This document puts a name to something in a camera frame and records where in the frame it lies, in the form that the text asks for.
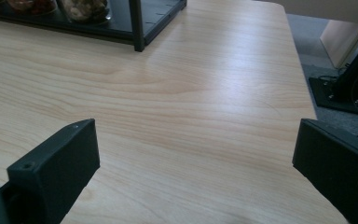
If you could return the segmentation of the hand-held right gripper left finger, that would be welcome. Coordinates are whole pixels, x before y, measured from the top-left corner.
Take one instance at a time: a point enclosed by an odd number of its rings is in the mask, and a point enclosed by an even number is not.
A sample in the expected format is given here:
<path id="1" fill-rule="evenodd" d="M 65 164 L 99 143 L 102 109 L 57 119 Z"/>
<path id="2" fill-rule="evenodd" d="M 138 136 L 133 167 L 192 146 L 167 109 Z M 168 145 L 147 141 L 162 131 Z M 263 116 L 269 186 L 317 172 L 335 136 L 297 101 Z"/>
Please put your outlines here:
<path id="1" fill-rule="evenodd" d="M 69 124 L 7 168 L 13 224 L 60 224 L 100 168 L 94 119 Z"/>

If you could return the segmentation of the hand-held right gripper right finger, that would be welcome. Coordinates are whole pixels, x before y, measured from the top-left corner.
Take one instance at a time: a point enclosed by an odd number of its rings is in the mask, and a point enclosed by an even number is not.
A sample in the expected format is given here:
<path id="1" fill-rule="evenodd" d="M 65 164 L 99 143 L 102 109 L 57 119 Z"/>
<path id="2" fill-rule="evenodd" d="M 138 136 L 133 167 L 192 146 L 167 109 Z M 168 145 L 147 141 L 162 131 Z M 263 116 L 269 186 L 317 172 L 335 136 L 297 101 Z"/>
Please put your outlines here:
<path id="1" fill-rule="evenodd" d="M 292 164 L 351 224 L 358 224 L 358 136 L 302 119 Z"/>

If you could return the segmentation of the glass jar with nuts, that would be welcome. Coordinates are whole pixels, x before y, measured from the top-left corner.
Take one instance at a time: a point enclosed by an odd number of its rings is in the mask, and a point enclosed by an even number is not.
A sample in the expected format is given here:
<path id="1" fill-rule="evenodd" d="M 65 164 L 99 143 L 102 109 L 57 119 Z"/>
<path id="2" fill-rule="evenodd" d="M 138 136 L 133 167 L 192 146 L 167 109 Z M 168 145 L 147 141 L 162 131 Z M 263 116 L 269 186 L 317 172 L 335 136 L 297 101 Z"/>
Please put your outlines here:
<path id="1" fill-rule="evenodd" d="M 107 0 L 59 0 L 67 19 L 78 23 L 98 23 L 110 19 Z"/>

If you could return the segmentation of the black metal two-tier shelf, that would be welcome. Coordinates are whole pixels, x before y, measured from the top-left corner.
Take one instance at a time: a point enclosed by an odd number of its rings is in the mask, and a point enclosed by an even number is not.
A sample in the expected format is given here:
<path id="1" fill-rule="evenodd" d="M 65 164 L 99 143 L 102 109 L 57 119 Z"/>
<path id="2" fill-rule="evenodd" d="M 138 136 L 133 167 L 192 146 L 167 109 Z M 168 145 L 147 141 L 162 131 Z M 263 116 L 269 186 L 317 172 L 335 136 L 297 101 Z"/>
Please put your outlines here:
<path id="1" fill-rule="evenodd" d="M 57 8 L 43 15 L 16 13 L 7 0 L 0 0 L 0 21 L 15 22 L 75 35 L 129 43 L 137 51 L 145 46 L 184 9 L 187 0 L 107 0 L 108 21 L 98 23 L 71 22 L 56 0 Z"/>

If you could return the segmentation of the beige cabinet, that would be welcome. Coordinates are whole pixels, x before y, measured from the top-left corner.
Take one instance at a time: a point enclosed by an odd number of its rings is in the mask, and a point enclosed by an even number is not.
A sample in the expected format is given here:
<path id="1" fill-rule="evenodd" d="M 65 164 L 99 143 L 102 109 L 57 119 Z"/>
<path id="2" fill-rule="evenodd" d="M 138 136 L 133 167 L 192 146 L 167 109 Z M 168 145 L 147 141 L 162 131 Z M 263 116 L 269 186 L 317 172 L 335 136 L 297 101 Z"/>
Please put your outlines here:
<path id="1" fill-rule="evenodd" d="M 289 14 L 327 19 L 320 40 L 336 67 L 351 60 L 358 48 L 358 0 L 267 0 Z"/>

